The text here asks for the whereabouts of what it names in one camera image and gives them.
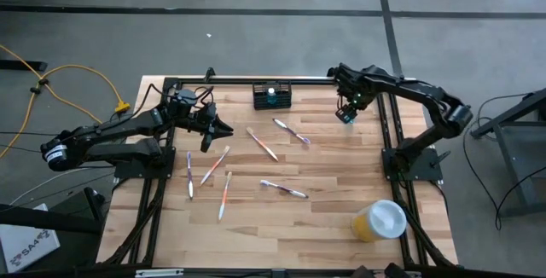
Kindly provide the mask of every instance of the gray floor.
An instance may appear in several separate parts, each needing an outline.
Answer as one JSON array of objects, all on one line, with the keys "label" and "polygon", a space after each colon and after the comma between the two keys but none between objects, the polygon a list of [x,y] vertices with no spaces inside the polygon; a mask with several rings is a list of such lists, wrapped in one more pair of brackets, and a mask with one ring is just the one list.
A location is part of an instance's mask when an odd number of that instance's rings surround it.
[{"label": "gray floor", "polygon": [[[0,0],[109,6],[218,9],[380,9],[379,0]],[[546,0],[389,0],[392,10],[541,12]],[[546,84],[546,25],[543,20],[395,19],[394,31],[406,76],[441,85],[476,107],[492,96],[536,90]],[[145,74],[286,74],[322,76],[343,61],[353,67],[371,63],[391,70],[382,18],[207,15],[107,15],[0,13],[0,43],[26,59],[92,66],[106,73],[123,98],[133,102]],[[0,74],[2,130],[18,130],[36,82],[28,72]],[[116,104],[107,85],[80,71],[51,77],[60,96],[107,119]],[[492,116],[519,99],[496,101]],[[40,95],[29,131],[58,132],[91,121],[82,113]],[[0,143],[10,136],[0,136]],[[37,148],[47,138],[24,136],[17,146]],[[462,155],[462,138],[439,142],[451,150],[443,163],[444,190],[460,264],[524,274],[543,274],[546,215],[504,221],[495,230],[494,210]],[[511,186],[497,146],[468,139],[471,159],[493,196]],[[0,202],[9,203],[49,179],[37,153],[11,150],[0,160]],[[107,171],[81,171],[20,200],[27,203]],[[111,178],[93,183],[106,196]],[[65,193],[44,201],[52,206]]]}]

